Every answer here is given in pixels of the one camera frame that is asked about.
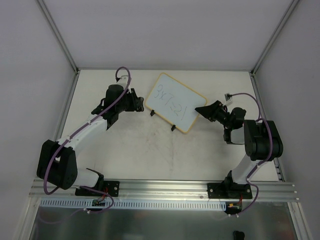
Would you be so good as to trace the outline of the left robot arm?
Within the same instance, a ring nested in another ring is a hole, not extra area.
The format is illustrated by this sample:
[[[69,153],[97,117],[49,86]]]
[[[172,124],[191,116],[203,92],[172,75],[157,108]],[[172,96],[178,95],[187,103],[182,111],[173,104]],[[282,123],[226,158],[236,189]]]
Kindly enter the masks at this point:
[[[122,112],[143,112],[144,99],[137,96],[135,89],[119,84],[108,87],[105,97],[90,113],[89,119],[74,133],[59,140],[48,139],[41,147],[36,175],[43,180],[44,192],[50,195],[47,184],[56,189],[67,190],[79,187],[93,195],[104,191],[104,175],[93,169],[80,169],[77,156],[98,134],[107,131]]]

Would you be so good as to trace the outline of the yellow framed whiteboard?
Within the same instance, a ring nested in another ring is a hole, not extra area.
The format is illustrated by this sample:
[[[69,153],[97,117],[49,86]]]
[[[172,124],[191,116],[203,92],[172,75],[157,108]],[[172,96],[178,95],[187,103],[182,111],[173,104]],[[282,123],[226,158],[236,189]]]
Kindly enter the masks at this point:
[[[206,97],[162,72],[145,100],[145,106],[187,134],[199,116],[195,108],[203,107],[207,102]]]

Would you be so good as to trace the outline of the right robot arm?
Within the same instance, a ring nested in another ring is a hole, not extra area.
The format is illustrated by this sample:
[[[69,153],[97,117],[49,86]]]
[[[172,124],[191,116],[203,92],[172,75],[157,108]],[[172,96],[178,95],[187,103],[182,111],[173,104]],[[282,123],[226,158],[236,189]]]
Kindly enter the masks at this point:
[[[283,154],[284,146],[272,120],[245,119],[246,110],[235,107],[228,112],[220,101],[195,108],[210,122],[223,125],[223,140],[229,145],[243,145],[245,156],[220,183],[208,183],[209,199],[252,199],[250,179],[265,163]]]

